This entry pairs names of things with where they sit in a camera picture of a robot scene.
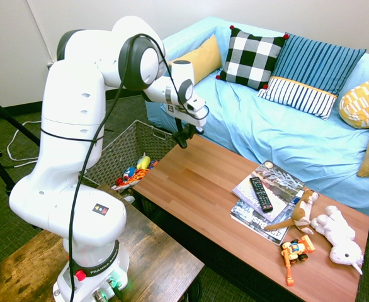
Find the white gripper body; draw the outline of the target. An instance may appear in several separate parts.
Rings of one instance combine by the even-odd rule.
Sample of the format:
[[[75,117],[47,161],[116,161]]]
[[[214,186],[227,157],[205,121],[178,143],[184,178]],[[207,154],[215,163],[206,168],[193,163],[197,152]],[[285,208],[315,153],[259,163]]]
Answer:
[[[185,121],[191,125],[203,128],[207,122],[207,116],[209,114],[209,108],[203,106],[198,111],[179,109],[178,106],[172,104],[164,104],[164,108],[167,114],[181,121]]]

